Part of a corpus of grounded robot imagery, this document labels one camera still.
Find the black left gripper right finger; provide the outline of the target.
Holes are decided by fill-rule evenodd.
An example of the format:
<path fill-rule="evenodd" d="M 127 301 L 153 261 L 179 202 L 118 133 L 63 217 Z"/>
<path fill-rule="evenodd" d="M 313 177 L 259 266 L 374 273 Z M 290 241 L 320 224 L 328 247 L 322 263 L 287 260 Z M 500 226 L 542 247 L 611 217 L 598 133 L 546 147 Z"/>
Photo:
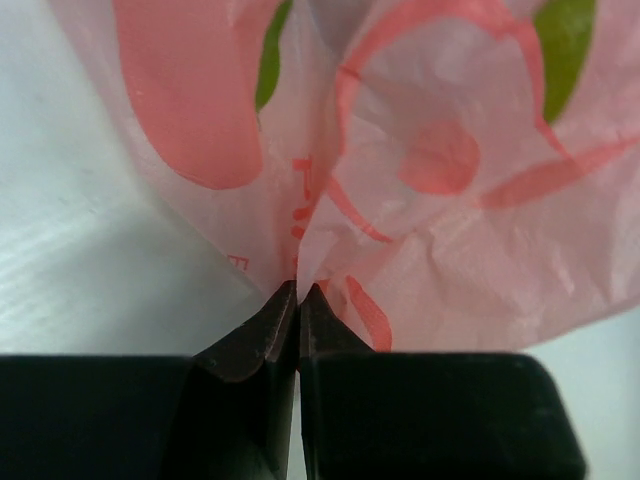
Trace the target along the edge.
<path fill-rule="evenodd" d="M 322 290 L 300 306 L 301 435 L 311 479 L 583 479 L 547 370 L 514 353 L 378 353 Z"/>

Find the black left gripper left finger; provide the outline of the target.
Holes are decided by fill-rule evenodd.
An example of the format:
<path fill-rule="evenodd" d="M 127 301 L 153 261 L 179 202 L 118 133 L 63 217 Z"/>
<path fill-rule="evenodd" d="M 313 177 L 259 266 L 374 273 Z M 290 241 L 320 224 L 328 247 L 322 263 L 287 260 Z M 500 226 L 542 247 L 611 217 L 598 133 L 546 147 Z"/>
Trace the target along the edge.
<path fill-rule="evenodd" d="M 283 479 L 297 300 L 285 282 L 188 356 L 5 355 L 5 479 Z"/>

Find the pink plastic bag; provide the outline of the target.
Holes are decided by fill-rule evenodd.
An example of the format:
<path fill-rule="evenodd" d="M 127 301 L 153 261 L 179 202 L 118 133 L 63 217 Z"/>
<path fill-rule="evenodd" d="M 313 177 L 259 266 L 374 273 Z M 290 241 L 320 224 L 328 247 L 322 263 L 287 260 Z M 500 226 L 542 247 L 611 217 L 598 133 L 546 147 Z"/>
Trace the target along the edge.
<path fill-rule="evenodd" d="M 528 346 L 639 303 L 635 1 L 55 1 L 139 172 L 368 344 Z"/>

